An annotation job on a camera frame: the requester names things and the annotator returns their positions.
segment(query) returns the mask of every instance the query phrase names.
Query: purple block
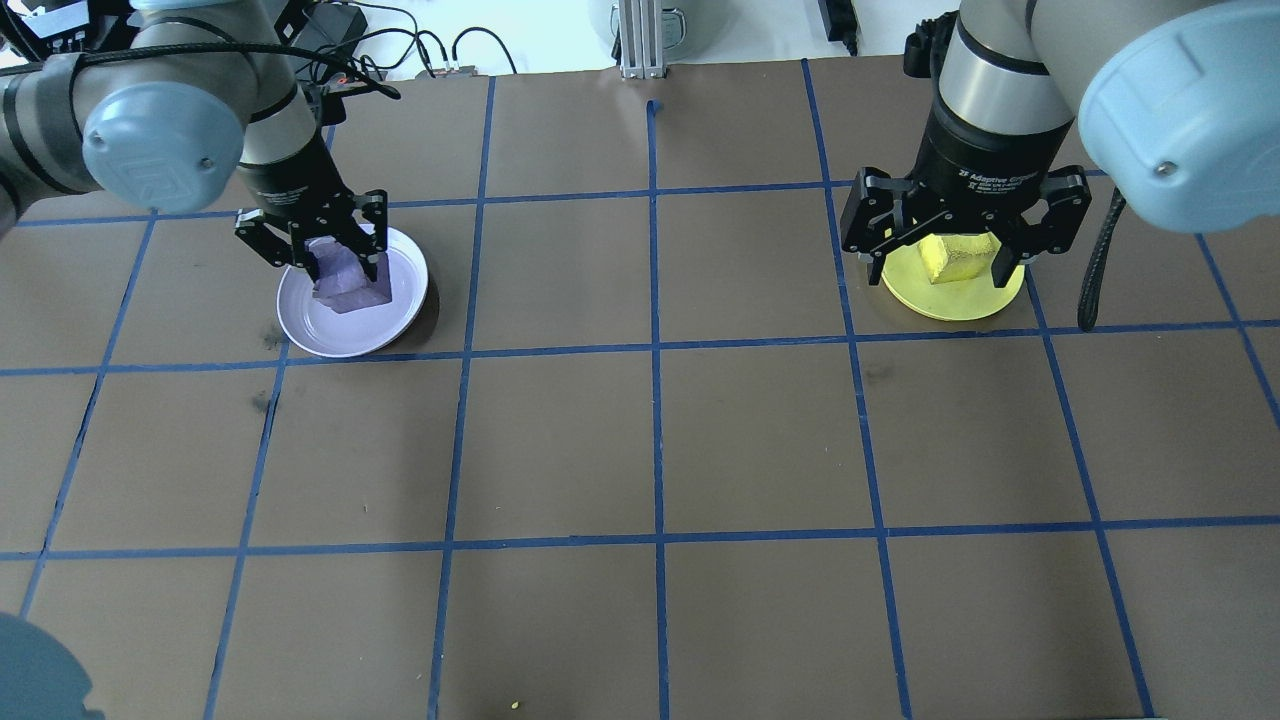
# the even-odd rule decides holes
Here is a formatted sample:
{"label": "purple block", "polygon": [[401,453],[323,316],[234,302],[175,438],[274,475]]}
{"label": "purple block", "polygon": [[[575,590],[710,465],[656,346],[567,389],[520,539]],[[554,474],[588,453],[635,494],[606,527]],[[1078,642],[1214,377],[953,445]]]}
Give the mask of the purple block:
{"label": "purple block", "polygon": [[369,282],[356,254],[338,242],[315,242],[310,250],[320,265],[320,279],[316,281],[311,297],[325,307],[340,315],[392,301],[390,261],[385,252],[374,258],[378,279]]}

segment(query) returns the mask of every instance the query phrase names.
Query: grid square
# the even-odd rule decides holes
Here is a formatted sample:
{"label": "grid square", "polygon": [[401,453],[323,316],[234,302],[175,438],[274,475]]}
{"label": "grid square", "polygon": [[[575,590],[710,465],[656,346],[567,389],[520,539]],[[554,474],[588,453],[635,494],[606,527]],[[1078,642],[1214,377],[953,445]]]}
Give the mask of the grid square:
{"label": "grid square", "polygon": [[477,348],[649,342],[644,199],[485,209]]}
{"label": "grid square", "polygon": [[1239,333],[1053,343],[1105,518],[1280,512],[1280,429]]}
{"label": "grid square", "polygon": [[1280,528],[1110,534],[1152,702],[1167,717],[1280,707]]}
{"label": "grid square", "polygon": [[653,552],[454,555],[439,716],[657,717]]}
{"label": "grid square", "polygon": [[652,92],[618,82],[617,68],[499,78],[486,195],[645,188]]}
{"label": "grid square", "polygon": [[[844,208],[844,193],[836,193],[836,211]],[[906,247],[897,252],[915,252]],[[992,332],[1036,328],[1036,309],[1030,293],[1024,287],[1004,310],[979,320],[943,322],[925,318],[893,297],[883,281],[878,286],[867,284],[867,265],[856,255],[841,252],[841,266],[849,287],[849,310],[854,331],[859,336],[925,332]]]}
{"label": "grid square", "polygon": [[234,546],[271,370],[109,375],[54,546]]}
{"label": "grid square", "polygon": [[471,364],[457,537],[652,533],[645,352]]}
{"label": "grid square", "polygon": [[872,525],[849,347],[662,356],[668,532]]}
{"label": "grid square", "polygon": [[0,562],[0,612],[17,615],[22,610],[22,598],[27,594],[31,582],[31,569],[35,562]]}
{"label": "grid square", "polygon": [[671,716],[899,717],[876,541],[667,546]]}
{"label": "grid square", "polygon": [[662,340],[845,334],[820,190],[663,197]]}
{"label": "grid square", "polygon": [[93,375],[0,378],[0,551],[38,551]]}
{"label": "grid square", "polygon": [[439,577],[434,552],[250,557],[214,716],[425,717]]}
{"label": "grid square", "polygon": [[671,76],[646,88],[663,102],[659,187],[822,179],[800,63],[678,65]]}
{"label": "grid square", "polygon": [[489,78],[399,82],[401,99],[347,101],[333,159],[347,187],[383,188],[390,200],[475,197]]}
{"label": "grid square", "polygon": [[230,218],[156,223],[111,360],[274,360],[280,273],[236,238]]}
{"label": "grid square", "polygon": [[1138,717],[1092,533],[890,541],[919,720]]}
{"label": "grid square", "polygon": [[0,368],[99,365],[145,228],[14,228],[5,236]]}
{"label": "grid square", "polygon": [[[820,58],[809,61],[809,70],[832,179],[854,179],[868,165],[893,177],[910,172],[933,105],[933,83],[904,74],[901,55]],[[1097,167],[1074,126],[1053,167],[1071,164]]]}
{"label": "grid square", "polygon": [[1280,392],[1280,328],[1252,328],[1248,332],[1271,391]]}
{"label": "grid square", "polygon": [[457,361],[289,369],[253,543],[443,539],[460,372]]}
{"label": "grid square", "polygon": [[1088,520],[1039,338],[859,347],[884,521]]}
{"label": "grid square", "polygon": [[[1044,319],[1052,327],[1075,327],[1080,282],[1111,202],[1111,178],[1089,178],[1093,204],[1066,255],[1034,265]],[[1116,225],[1102,287],[1100,325],[1204,323],[1230,320],[1222,293],[1204,263],[1196,236],[1149,225],[1133,209]]]}
{"label": "grid square", "polygon": [[150,210],[129,205],[105,190],[84,195],[64,195],[46,197],[32,205],[23,215],[23,222],[68,220],[78,218],[127,218],[146,215]]}
{"label": "grid square", "polygon": [[236,561],[52,560],[31,621],[67,646],[108,717],[200,717]]}
{"label": "grid square", "polygon": [[1275,268],[1280,268],[1280,219],[1260,218],[1234,231],[1207,236],[1204,241],[1240,318],[1280,319],[1275,278]]}

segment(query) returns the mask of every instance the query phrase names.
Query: light blue joint cap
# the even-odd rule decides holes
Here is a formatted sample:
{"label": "light blue joint cap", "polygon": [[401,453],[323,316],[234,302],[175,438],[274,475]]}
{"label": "light blue joint cap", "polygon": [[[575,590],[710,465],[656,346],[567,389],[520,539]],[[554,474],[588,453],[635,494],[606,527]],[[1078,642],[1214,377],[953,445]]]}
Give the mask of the light blue joint cap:
{"label": "light blue joint cap", "polygon": [[146,82],[108,95],[84,123],[93,179],[138,208],[192,213],[223,193],[244,147],[225,102],[180,82]]}
{"label": "light blue joint cap", "polygon": [[88,720],[92,688],[76,656],[40,628],[0,612],[0,717],[5,720]]}
{"label": "light blue joint cap", "polygon": [[1130,42],[1089,83],[1079,127],[1153,225],[1280,215],[1280,3],[1211,5]]}
{"label": "light blue joint cap", "polygon": [[241,0],[129,0],[134,10],[189,10],[207,5],[228,5]]}

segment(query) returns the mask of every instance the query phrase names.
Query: blue tape line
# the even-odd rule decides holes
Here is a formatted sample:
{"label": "blue tape line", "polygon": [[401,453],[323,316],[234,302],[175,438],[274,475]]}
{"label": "blue tape line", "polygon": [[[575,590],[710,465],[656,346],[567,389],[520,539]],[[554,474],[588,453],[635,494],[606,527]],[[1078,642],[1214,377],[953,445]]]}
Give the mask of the blue tape line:
{"label": "blue tape line", "polygon": [[781,347],[794,345],[840,345],[849,338],[838,334],[806,337],[760,337],[742,340],[684,340],[659,343],[663,350],[709,350],[716,347]]}
{"label": "blue tape line", "polygon": [[453,550],[488,551],[488,550],[530,550],[543,547],[595,547],[602,544],[653,544],[658,542],[658,536],[628,534],[628,536],[561,536],[547,538],[500,538],[500,539],[470,539],[453,541]]}
{"label": "blue tape line", "polygon": [[913,525],[886,528],[891,538],[932,538],[955,536],[1020,536],[1038,533],[1079,533],[1093,530],[1093,523],[1010,523],[993,525]]}
{"label": "blue tape line", "polygon": [[248,500],[244,503],[244,521],[241,525],[239,546],[236,548],[236,569],[232,571],[232,584],[227,592],[227,612],[218,634],[218,652],[214,655],[214,671],[209,676],[209,694],[205,696],[205,720],[214,719],[218,707],[218,691],[223,682],[223,667],[227,662],[227,646],[232,638],[232,624],[236,621],[236,607],[239,603],[241,582],[244,578],[244,562],[248,557],[248,541],[253,533],[253,518],[257,514],[257,497],[262,491],[262,474],[266,470],[266,455],[271,445],[271,430],[275,428],[275,413],[280,405],[280,392],[284,389],[284,372],[288,369],[289,342],[280,343],[280,355],[275,361],[275,382],[271,386],[271,400],[266,405],[262,419],[262,437],[257,443],[257,459],[253,462],[253,479],[250,483]]}
{"label": "blue tape line", "polygon": [[1280,515],[1229,515],[1219,518],[1157,518],[1151,520],[1103,520],[1108,530],[1165,530],[1190,528],[1248,528],[1280,525]]}
{"label": "blue tape line", "polygon": [[[1211,320],[1201,323],[1142,323],[1128,325],[1098,325],[1093,328],[1093,334],[1125,334],[1125,333],[1178,333],[1189,331],[1226,331],[1235,325],[1229,320]],[[1084,334],[1080,328],[1048,328],[1052,336]]]}
{"label": "blue tape line", "polygon": [[102,361],[97,368],[97,377],[93,379],[93,389],[90,392],[88,402],[84,406],[84,416],[81,419],[79,430],[76,433],[76,442],[72,443],[70,456],[67,459],[67,469],[63,473],[63,482],[58,487],[58,497],[54,501],[54,512],[49,518],[49,525],[45,528],[45,541],[40,547],[40,556],[36,560],[36,566],[31,571],[31,580],[27,583],[27,593],[22,598],[22,609],[18,611],[18,616],[27,619],[31,614],[31,605],[36,601],[36,588],[40,585],[40,578],[45,573],[45,562],[49,557],[49,551],[54,543],[54,536],[58,533],[58,523],[63,518],[63,510],[67,507],[67,496],[72,489],[72,479],[76,477],[76,468],[79,465],[81,451],[84,450],[84,437],[88,434],[88,425],[93,420],[93,410],[97,407],[97,398],[102,392],[102,383],[106,380],[106,368],[111,363],[111,355],[115,352],[115,343],[120,340],[120,329],[124,327],[124,315],[129,311],[129,301],[133,300],[133,288],[138,284],[138,275],[142,273],[142,259],[146,258],[147,247],[151,245],[151,234],[155,232],[155,214],[150,215],[147,220],[147,227],[142,232],[142,241],[138,243],[138,251],[133,256],[133,266],[129,269],[129,281],[124,286],[124,295],[120,297],[120,309],[115,313],[115,323],[111,324],[111,334],[108,337],[106,348],[102,351]]}
{"label": "blue tape line", "polygon": [[246,363],[172,363],[156,365],[111,365],[109,374],[129,373],[224,373],[229,370],[264,370],[274,368],[276,360],[251,360]]}
{"label": "blue tape line", "polygon": [[627,342],[618,345],[575,345],[562,347],[525,347],[513,350],[474,350],[472,357],[541,357],[548,355],[594,355],[602,352],[648,352],[653,346],[648,342]]}
{"label": "blue tape line", "polygon": [[776,182],[759,184],[719,184],[712,187],[664,187],[655,188],[658,195],[727,195],[740,192],[774,192],[780,190],[822,190],[828,182]]}
{"label": "blue tape line", "polygon": [[201,213],[174,213],[170,215],[160,215],[156,218],[159,222],[166,220],[211,220],[216,218],[234,218],[238,215],[238,210],[205,210]]}
{"label": "blue tape line", "polygon": [[648,190],[620,190],[604,192],[561,192],[553,195],[508,195],[489,197],[485,202],[511,205],[515,202],[562,202],[564,200],[617,200],[621,197],[649,197]]}
{"label": "blue tape line", "polygon": [[151,215],[111,215],[106,218],[50,218],[47,220],[19,220],[19,228],[56,228],[63,225],[111,225],[116,223],[147,223]]}
{"label": "blue tape line", "polygon": [[645,104],[645,135],[649,142],[649,340],[653,369],[653,528],[654,597],[658,633],[658,717],[671,717],[671,662],[667,646],[667,510],[663,491],[662,455],[662,297],[658,284],[658,122],[662,102]]}
{"label": "blue tape line", "polygon": [[909,333],[859,334],[858,342],[915,342],[920,340],[972,340],[982,337],[1036,337],[1039,331],[1011,328],[998,331],[922,331]]}
{"label": "blue tape line", "polygon": [[234,547],[141,547],[120,550],[51,550],[49,560],[172,560],[175,557],[236,557]]}
{"label": "blue tape line", "polygon": [[442,199],[442,200],[394,200],[388,202],[388,208],[457,208],[475,205],[475,197]]}
{"label": "blue tape line", "polygon": [[[1107,530],[1166,530],[1201,528],[1252,528],[1280,525],[1280,515],[1228,515],[1203,518],[1153,518],[1132,520],[1103,520]],[[1093,530],[1092,521],[1062,523],[1007,523],[979,525],[904,525],[876,528],[805,528],[794,530],[703,530],[663,533],[664,544],[701,544],[736,542],[787,542],[815,539],[874,539],[881,534],[890,538],[910,537],[961,537],[1080,533]],[[596,546],[643,546],[659,541],[657,533],[618,536],[554,536],[525,538],[454,539],[457,551],[500,551],[529,548],[573,548]],[[248,557],[292,557],[315,555],[375,555],[393,552],[439,552],[444,541],[406,541],[351,544],[273,544],[250,546]],[[119,550],[52,550],[46,557],[59,560],[147,560],[175,557],[234,557],[238,547],[172,547],[172,548],[119,548]],[[29,562],[38,551],[0,552],[0,562]]]}
{"label": "blue tape line", "polygon": [[438,552],[444,542],[361,542],[351,544],[269,544],[250,547],[250,557],[294,557],[305,555],[379,555],[388,552]]}
{"label": "blue tape line", "polygon": [[0,378],[28,378],[40,375],[95,375],[99,368],[10,368],[0,370]]}
{"label": "blue tape line", "polygon": [[388,355],[360,355],[356,357],[291,357],[288,365],[361,365],[370,363],[417,363],[428,360],[461,360],[461,352],[399,352]]}
{"label": "blue tape line", "polygon": [[863,387],[861,360],[858,355],[859,336],[854,328],[854,315],[849,305],[849,287],[845,279],[844,261],[840,249],[840,227],[836,222],[836,202],[831,190],[831,165],[827,159],[827,142],[822,132],[822,115],[818,111],[818,96],[813,90],[813,74],[809,60],[800,60],[804,72],[805,94],[809,97],[809,114],[813,118],[813,135],[818,142],[818,161],[822,165],[823,191],[827,204],[827,229],[831,234],[831,258],[836,269],[836,286],[840,290],[840,311],[845,319],[845,333],[849,342],[849,366],[854,379],[854,398],[858,404],[858,425],[863,442],[863,460],[867,466],[867,491],[870,496],[872,518],[876,524],[876,551],[879,557],[881,584],[884,591],[884,614],[888,619],[890,647],[893,652],[893,671],[897,676],[897,696],[902,717],[911,720],[911,693],[906,680],[906,657],[902,651],[902,633],[897,615],[897,596],[893,591],[893,570],[888,556],[888,533],[884,529],[884,511],[881,505],[879,480],[876,475],[876,452],[872,446],[872,430],[867,418],[867,396]]}
{"label": "blue tape line", "polygon": [[1213,251],[1210,249],[1208,242],[1204,241],[1204,236],[1197,233],[1196,242],[1199,243],[1204,261],[1208,264],[1210,272],[1213,273],[1213,282],[1217,283],[1217,291],[1222,293],[1222,302],[1226,304],[1226,311],[1231,315],[1231,323],[1240,333],[1240,341],[1244,343],[1244,354],[1249,357],[1249,365],[1253,365],[1253,374],[1257,375],[1262,396],[1266,397],[1267,407],[1271,409],[1271,419],[1275,421],[1276,428],[1280,428],[1280,404],[1276,402],[1276,393],[1271,389],[1271,382],[1262,368],[1262,360],[1258,359],[1258,352],[1253,347],[1253,338],[1249,337],[1244,323],[1240,320],[1240,311],[1235,306],[1235,300],[1231,299],[1231,292],[1226,288],[1226,281],[1222,279],[1222,272],[1219,269],[1217,260],[1213,259]]}
{"label": "blue tape line", "polygon": [[700,533],[667,533],[667,543],[700,544],[718,542],[777,542],[812,539],[870,539],[879,534],[876,528],[817,528],[804,530],[713,530]]}
{"label": "blue tape line", "polygon": [[1084,447],[1080,445],[1080,434],[1075,425],[1075,414],[1071,411],[1071,401],[1066,395],[1066,383],[1062,380],[1062,369],[1057,363],[1057,352],[1053,350],[1053,337],[1044,322],[1044,309],[1036,290],[1036,278],[1029,269],[1027,272],[1027,291],[1030,295],[1032,307],[1036,310],[1036,323],[1041,328],[1041,341],[1044,345],[1050,373],[1053,375],[1053,388],[1057,392],[1057,401],[1062,409],[1062,421],[1066,424],[1066,434],[1071,441],[1071,452],[1075,455],[1075,466],[1080,474],[1080,487],[1084,491],[1084,501],[1089,507],[1089,520],[1094,537],[1098,541],[1098,553],[1102,557],[1102,569],[1107,575],[1107,585],[1111,589],[1111,601],[1115,605],[1116,620],[1120,623],[1120,634],[1124,638],[1125,652],[1129,655],[1129,667],[1133,671],[1134,687],[1138,691],[1143,715],[1153,717],[1156,711],[1151,702],[1151,691],[1147,688],[1147,678],[1142,670],[1142,659],[1138,656],[1138,643],[1134,641],[1133,628],[1129,625],[1129,612],[1125,609],[1124,594],[1120,591],[1120,578],[1116,574],[1115,561],[1111,557],[1111,546],[1107,542],[1106,527],[1102,524],[1098,498],[1093,492],[1093,478],[1089,475],[1089,466],[1084,459]]}
{"label": "blue tape line", "polygon": [[480,255],[484,242],[485,191],[489,184],[489,149],[493,140],[493,99],[497,79],[489,78],[484,111],[484,141],[480,149],[480,182],[476,187],[476,223],[471,241],[471,288],[467,293],[467,329],[462,346],[462,373],[458,378],[458,411],[453,425],[453,462],[449,468],[449,502],[444,516],[444,548],[440,557],[440,588],[435,601],[435,635],[431,641],[431,682],[426,716],[435,720],[440,707],[440,678],[444,670],[444,629],[449,610],[449,580],[453,575],[453,538],[458,524],[458,488],[462,479],[462,447],[467,424],[467,393],[471,383],[471,348],[476,336],[476,299],[480,288]]}
{"label": "blue tape line", "polygon": [[[1239,323],[1245,328],[1280,328],[1280,320],[1244,320]],[[1100,325],[1093,334],[1125,334],[1125,333],[1160,333],[1160,332],[1194,332],[1194,331],[1221,331],[1234,329],[1238,324],[1230,320],[1202,322],[1202,323],[1147,323],[1129,325]],[[1079,328],[1062,327],[1048,328],[1052,336],[1082,334]],[[995,331],[922,331],[901,333],[869,333],[859,334],[858,342],[915,342],[922,340],[961,340],[961,338],[996,338],[996,337],[1038,337],[1036,328],[1006,328]],[[763,338],[732,338],[732,340],[685,340],[662,342],[662,350],[704,350],[717,347],[773,347],[795,345],[838,345],[846,342],[845,336],[800,336],[800,337],[763,337]],[[588,355],[602,352],[649,352],[653,345],[649,342],[630,342],[617,345],[571,345],[556,347],[512,347],[494,350],[474,350],[471,357],[538,357],[547,355]],[[388,355],[362,355],[358,357],[291,357],[289,366],[294,365],[342,365],[358,363],[413,363],[431,360],[460,360],[461,351],[449,352],[402,352]],[[115,373],[209,373],[224,370],[255,370],[271,368],[274,360],[251,360],[243,363],[174,363],[174,364],[137,364],[137,365],[109,365],[108,374]],[[20,378],[35,375],[88,375],[96,374],[97,366],[67,366],[67,368],[8,368],[0,369],[0,378]]]}

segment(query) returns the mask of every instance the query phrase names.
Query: white plate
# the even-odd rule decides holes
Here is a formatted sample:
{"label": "white plate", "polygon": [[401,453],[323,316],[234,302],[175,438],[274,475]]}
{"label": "white plate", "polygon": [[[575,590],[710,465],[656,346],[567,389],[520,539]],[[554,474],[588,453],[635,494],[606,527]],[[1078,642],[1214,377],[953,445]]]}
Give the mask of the white plate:
{"label": "white plate", "polygon": [[[372,225],[361,224],[366,232]],[[399,337],[422,309],[426,259],[408,236],[387,228],[392,265],[392,301],[339,315],[311,297],[311,278],[289,268],[275,293],[275,314],[293,345],[321,357],[355,357],[385,347]]]}

